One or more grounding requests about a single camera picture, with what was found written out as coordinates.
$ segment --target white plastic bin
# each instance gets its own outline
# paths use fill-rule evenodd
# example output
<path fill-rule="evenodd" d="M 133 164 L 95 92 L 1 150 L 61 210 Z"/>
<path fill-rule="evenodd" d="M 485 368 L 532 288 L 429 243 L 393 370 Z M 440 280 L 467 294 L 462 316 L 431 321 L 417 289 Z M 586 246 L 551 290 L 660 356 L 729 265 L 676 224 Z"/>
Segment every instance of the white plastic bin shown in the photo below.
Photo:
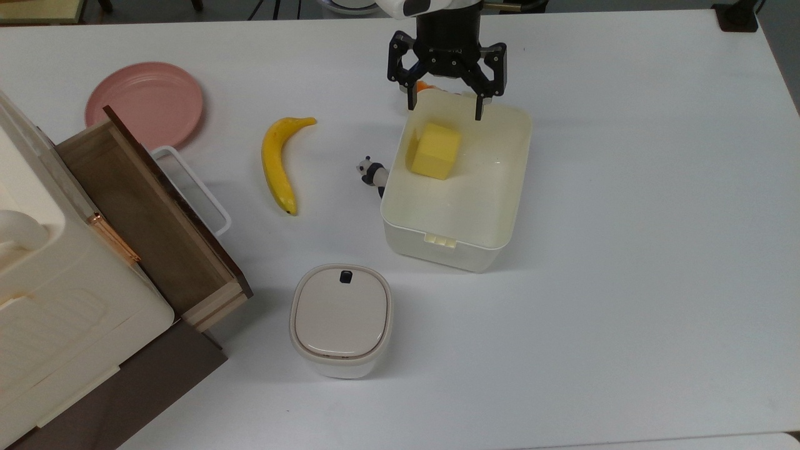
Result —
<path fill-rule="evenodd" d="M 426 89 L 418 94 L 381 202 L 386 241 L 402 255 L 468 271 L 484 271 L 511 240 L 533 129 L 523 110 Z M 450 176 L 409 171 L 412 138 L 428 122 L 462 134 Z"/>

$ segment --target yellow cube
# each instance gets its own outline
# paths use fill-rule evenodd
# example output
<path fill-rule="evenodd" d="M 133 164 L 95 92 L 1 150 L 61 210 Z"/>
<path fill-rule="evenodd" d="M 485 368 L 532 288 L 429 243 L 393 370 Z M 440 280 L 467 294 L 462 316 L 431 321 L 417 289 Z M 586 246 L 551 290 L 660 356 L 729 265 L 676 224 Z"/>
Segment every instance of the yellow cube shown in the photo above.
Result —
<path fill-rule="evenodd" d="M 411 171 L 436 179 L 446 179 L 455 164 L 461 133 L 433 123 L 425 125 L 415 154 Z"/>

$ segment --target floor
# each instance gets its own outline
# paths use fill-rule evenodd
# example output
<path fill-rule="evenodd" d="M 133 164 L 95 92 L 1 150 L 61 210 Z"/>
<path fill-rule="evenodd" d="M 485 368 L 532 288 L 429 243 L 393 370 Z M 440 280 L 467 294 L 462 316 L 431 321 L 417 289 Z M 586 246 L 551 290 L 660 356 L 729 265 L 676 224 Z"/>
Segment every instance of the floor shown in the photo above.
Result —
<path fill-rule="evenodd" d="M 97 0 L 86 0 L 86 23 L 218 22 L 344 18 L 318 0 L 203 0 L 197 12 L 190 0 L 111 0 L 114 12 L 104 13 Z M 276 11 L 276 2 L 280 5 Z M 714 0 L 550 0 L 548 13 L 619 10 L 689 10 L 709 8 Z M 800 1 L 766 0 L 758 15 L 786 85 L 800 110 Z"/>

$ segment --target small toy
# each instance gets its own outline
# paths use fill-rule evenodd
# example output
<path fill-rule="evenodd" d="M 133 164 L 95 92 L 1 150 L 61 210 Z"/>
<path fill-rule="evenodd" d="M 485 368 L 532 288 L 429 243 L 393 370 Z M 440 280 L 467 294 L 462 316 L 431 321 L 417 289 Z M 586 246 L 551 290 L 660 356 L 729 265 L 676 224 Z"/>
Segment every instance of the small toy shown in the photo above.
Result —
<path fill-rule="evenodd" d="M 386 189 L 386 180 L 389 179 L 389 171 L 381 163 L 373 163 L 370 157 L 358 164 L 358 171 L 361 172 L 361 180 L 369 186 L 378 188 L 378 195 L 383 198 L 383 191 Z"/>

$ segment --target orange object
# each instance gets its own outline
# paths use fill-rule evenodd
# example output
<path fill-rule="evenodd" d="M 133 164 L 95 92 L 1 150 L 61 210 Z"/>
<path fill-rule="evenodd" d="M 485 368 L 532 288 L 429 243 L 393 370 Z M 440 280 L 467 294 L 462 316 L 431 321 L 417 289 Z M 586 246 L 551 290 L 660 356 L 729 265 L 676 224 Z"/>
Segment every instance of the orange object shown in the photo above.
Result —
<path fill-rule="evenodd" d="M 424 82 L 422 80 L 417 80 L 417 92 L 419 92 L 420 90 L 425 90 L 425 89 L 438 89 L 438 87 L 436 87 L 436 86 L 434 86 L 432 84 L 428 84 L 428 83 L 426 83 L 426 82 Z"/>

